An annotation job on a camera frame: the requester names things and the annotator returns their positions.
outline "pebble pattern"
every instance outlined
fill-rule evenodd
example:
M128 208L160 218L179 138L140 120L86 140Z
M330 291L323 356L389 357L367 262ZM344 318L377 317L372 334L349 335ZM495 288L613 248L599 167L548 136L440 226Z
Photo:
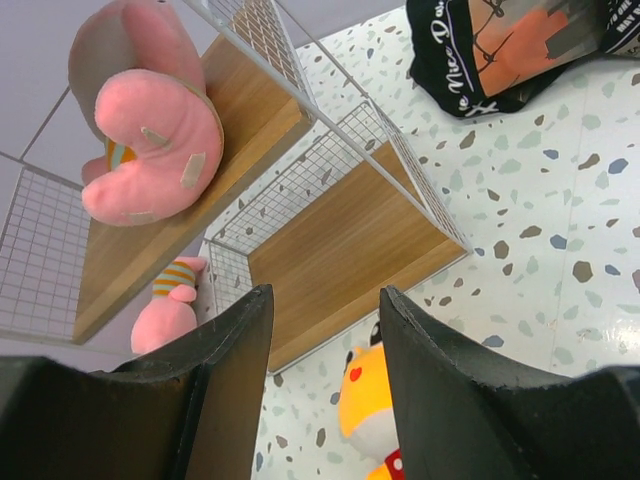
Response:
M459 121L407 75L403 8L324 44L407 135L474 247L411 298L560 374L640 362L640 64L573 66L518 114ZM356 93L318 48L299 53L319 106L347 113ZM336 408L347 351L374 321L268 379L255 479L364 479L375 466L343 441Z

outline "bandage patch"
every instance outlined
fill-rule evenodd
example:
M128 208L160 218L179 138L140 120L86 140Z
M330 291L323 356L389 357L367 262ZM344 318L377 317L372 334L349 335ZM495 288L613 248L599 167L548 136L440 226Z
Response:
M171 148L171 141L168 138L163 137L159 133L156 133L153 130L148 129L147 127L142 127L140 131L145 137L147 137L147 140L149 140L154 145L161 147L165 150L169 150Z
M156 221L156 216L153 212L129 213L127 216L134 225L145 225Z
M182 172L182 178L180 179L180 185L182 188L191 189L196 186L200 179L200 174L204 168L204 162L207 158L206 153L194 153L189 157L187 166L184 167Z

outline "stuffed animal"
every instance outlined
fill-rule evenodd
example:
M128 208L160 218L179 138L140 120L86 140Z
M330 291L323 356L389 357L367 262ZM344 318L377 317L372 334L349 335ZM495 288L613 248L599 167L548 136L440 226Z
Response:
M131 332L133 353L149 353L198 326L191 303L197 297L198 274L206 266L201 257L178 257L153 281L151 302Z
M211 183L223 132L200 58L166 0L114 0L80 27L69 86L105 155L82 169L82 202L114 226L191 206Z
M340 430L360 453L380 463L367 480L404 480L380 322L369 345L347 355L338 403Z

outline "black bag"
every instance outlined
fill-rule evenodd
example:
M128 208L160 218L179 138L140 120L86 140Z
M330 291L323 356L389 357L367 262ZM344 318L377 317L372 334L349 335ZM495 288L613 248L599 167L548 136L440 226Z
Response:
M407 0L410 75L446 112L516 112L598 49L598 0Z
M607 31L600 49L640 58L640 0L609 0Z

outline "shelf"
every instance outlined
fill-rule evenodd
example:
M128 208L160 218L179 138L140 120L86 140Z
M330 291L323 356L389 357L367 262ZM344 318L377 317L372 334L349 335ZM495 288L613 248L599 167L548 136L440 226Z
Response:
M389 143L373 157L414 197ZM465 250L363 162L249 255L254 285L273 285L269 370L278 371L374 311L381 288L406 290Z
M91 222L73 341L85 343L311 128L306 112L219 36L202 57L225 130L215 179L192 207L140 227Z

